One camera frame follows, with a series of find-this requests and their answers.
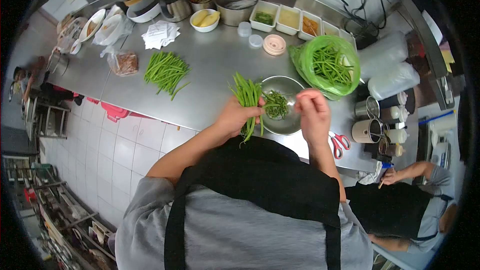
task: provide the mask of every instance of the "gray t-shirt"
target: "gray t-shirt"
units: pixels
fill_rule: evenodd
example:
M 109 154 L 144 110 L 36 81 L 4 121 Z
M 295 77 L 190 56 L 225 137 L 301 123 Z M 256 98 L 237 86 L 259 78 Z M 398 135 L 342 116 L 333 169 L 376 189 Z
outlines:
M 432 195 L 447 195 L 451 198 L 455 196 L 455 187 L 450 171 L 447 169 L 435 166 L 431 171 L 431 176 L 426 185 L 420 185 L 420 189 Z M 408 246 L 409 253 L 423 253 L 432 249 L 437 242 L 439 242 L 444 235 L 438 231 L 438 222 L 445 212 L 445 209 L 454 203 L 454 200 L 448 201 L 448 204 L 439 197 L 430 199 L 427 209 L 423 214 L 418 230 L 417 237 L 428 237 L 437 234 L 433 239 L 427 241 L 412 240 Z
M 204 186 L 186 197 L 189 269 L 327 269 L 324 225 L 270 213 Z M 118 269 L 164 269 L 165 226 L 174 188 L 142 178 L 115 237 Z M 371 269 L 372 243 L 348 204 L 340 204 L 341 268 Z

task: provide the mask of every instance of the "paper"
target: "paper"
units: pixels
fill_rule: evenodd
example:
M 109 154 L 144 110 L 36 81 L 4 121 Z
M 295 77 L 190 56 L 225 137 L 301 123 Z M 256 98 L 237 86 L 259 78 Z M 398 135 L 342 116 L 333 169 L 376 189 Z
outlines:
M 167 46 L 180 35 L 179 29 L 177 24 L 161 20 L 150 25 L 147 32 L 141 35 L 145 49 L 161 49 L 162 46 Z

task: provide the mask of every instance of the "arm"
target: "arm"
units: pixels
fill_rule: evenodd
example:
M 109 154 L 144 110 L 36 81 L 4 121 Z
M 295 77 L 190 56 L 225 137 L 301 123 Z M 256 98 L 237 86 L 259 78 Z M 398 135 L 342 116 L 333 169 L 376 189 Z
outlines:
M 390 251 L 404 251 L 409 249 L 410 240 L 408 239 L 396 239 L 396 238 L 379 238 L 373 234 L 369 234 L 368 237 L 372 243 L 375 243 Z
M 243 107 L 236 97 L 232 96 L 213 125 L 165 154 L 152 166 L 146 176 L 166 178 L 175 185 L 186 167 L 195 165 L 210 149 L 240 134 L 248 118 L 257 117 L 264 112 L 260 107 Z
M 415 178 L 419 176 L 424 176 L 427 180 L 430 180 L 434 167 L 435 165 L 430 162 L 418 161 L 400 171 L 395 171 L 393 168 L 388 169 L 381 180 L 385 185 L 394 184 L 405 178 Z
M 306 89 L 297 94 L 295 110 L 301 113 L 302 135 L 308 144 L 310 163 L 338 181 L 340 202 L 346 202 L 345 188 L 328 145 L 331 115 L 327 100 L 320 91 Z

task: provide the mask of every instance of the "peeled potato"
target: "peeled potato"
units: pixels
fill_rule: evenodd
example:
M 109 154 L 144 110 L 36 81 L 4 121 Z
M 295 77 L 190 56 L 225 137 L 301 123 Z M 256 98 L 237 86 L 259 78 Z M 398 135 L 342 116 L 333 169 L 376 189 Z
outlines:
M 199 26 L 199 24 L 205 19 L 205 17 L 208 16 L 208 11 L 207 10 L 202 10 L 200 13 L 198 13 L 195 18 L 191 20 L 191 23 L 195 26 Z
M 200 23 L 199 27 L 207 27 L 214 24 L 219 18 L 219 16 L 220 16 L 220 12 L 215 11 L 213 14 L 206 16 Z

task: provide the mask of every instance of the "white tiled floor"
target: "white tiled floor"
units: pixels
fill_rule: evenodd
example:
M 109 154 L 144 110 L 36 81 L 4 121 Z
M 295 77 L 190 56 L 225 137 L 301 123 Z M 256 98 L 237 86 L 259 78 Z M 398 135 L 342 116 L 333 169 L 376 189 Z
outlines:
M 118 226 L 139 180 L 165 153 L 195 135 L 158 120 L 127 117 L 114 123 L 100 104 L 72 105 L 68 139 L 44 139 L 45 160 L 94 211 Z

